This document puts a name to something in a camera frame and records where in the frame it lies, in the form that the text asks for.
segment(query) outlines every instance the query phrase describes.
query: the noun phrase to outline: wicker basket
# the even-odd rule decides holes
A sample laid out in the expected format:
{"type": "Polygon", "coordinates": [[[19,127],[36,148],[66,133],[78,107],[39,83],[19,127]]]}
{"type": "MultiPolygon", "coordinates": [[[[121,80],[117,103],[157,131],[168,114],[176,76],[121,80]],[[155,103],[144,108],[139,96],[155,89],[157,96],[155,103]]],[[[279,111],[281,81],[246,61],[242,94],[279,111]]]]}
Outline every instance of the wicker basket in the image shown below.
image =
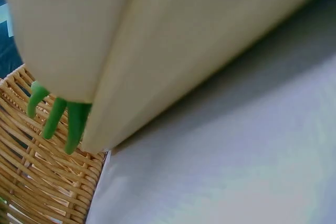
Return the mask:
{"type": "Polygon", "coordinates": [[[84,223],[104,154],[63,151],[67,113],[55,136],[40,136],[55,97],[26,115],[33,77],[21,66],[0,82],[0,223],[84,223]]]}

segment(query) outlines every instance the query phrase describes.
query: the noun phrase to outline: green radish stem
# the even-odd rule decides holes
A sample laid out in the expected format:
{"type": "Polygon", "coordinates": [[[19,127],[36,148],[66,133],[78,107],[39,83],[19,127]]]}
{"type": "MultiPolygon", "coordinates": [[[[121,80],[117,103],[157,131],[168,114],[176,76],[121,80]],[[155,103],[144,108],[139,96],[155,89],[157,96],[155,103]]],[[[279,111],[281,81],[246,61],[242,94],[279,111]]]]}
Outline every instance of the green radish stem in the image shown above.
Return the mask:
{"type": "Polygon", "coordinates": [[[59,98],[59,97],[55,99],[54,106],[52,106],[53,108],[51,109],[49,118],[43,129],[43,137],[45,139],[50,139],[55,133],[57,124],[59,120],[61,119],[66,106],[67,106],[66,100],[59,98]]]}
{"type": "Polygon", "coordinates": [[[68,139],[65,152],[71,154],[77,148],[82,137],[91,104],[68,102],[68,139]]]}
{"type": "Polygon", "coordinates": [[[34,118],[36,115],[36,106],[44,99],[44,97],[49,95],[49,91],[42,87],[37,81],[32,83],[31,88],[32,95],[30,96],[27,105],[27,115],[30,118],[34,118]]]}

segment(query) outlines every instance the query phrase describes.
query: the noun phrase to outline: green stem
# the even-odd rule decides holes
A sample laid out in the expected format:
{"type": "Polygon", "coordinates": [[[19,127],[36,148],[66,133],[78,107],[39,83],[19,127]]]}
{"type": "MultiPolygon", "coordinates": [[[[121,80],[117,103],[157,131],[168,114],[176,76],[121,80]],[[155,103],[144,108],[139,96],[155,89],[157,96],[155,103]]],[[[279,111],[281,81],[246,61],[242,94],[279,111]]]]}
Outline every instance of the green stem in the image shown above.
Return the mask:
{"type": "Polygon", "coordinates": [[[67,106],[66,100],[59,97],[55,99],[54,105],[52,106],[53,108],[51,109],[49,118],[43,130],[43,137],[45,139],[50,139],[53,136],[57,128],[57,124],[61,119],[66,106],[67,106]]]}
{"type": "Polygon", "coordinates": [[[38,82],[32,83],[32,95],[29,98],[27,105],[27,115],[34,118],[36,115],[36,106],[41,102],[44,97],[49,95],[49,91],[42,87],[38,82]]]}

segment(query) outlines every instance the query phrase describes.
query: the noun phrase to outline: gray surface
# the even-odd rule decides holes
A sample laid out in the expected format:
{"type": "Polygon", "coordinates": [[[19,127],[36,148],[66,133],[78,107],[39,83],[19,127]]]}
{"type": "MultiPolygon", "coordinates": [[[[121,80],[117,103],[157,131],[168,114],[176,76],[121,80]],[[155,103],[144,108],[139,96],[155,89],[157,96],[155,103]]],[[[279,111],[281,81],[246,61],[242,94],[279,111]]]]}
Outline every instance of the gray surface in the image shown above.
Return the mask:
{"type": "Polygon", "coordinates": [[[87,223],[335,223],[336,0],[319,0],[108,158],[87,223]]]}

